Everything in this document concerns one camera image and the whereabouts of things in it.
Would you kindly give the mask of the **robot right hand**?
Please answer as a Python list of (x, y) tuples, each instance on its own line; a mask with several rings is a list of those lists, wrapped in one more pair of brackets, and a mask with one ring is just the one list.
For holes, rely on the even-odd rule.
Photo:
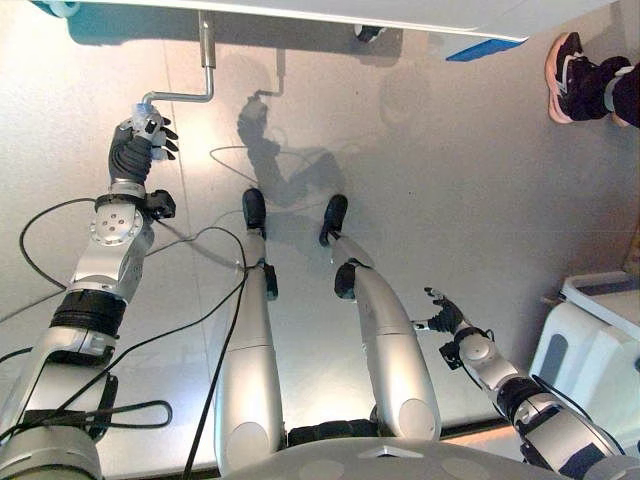
[(411, 323), (414, 329), (448, 332), (454, 335), (459, 325), (465, 320), (462, 311), (439, 290), (433, 287), (425, 287), (424, 292), (432, 304), (440, 308), (440, 311), (426, 320), (412, 320)]

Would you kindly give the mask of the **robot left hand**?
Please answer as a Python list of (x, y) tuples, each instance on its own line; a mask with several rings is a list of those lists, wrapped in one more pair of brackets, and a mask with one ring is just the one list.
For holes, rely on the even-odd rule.
[(150, 127), (136, 131), (131, 118), (122, 121), (114, 130), (108, 155), (111, 181), (143, 185), (153, 160), (175, 160), (178, 135), (168, 128), (170, 124), (169, 118), (162, 117), (160, 123), (151, 122)]

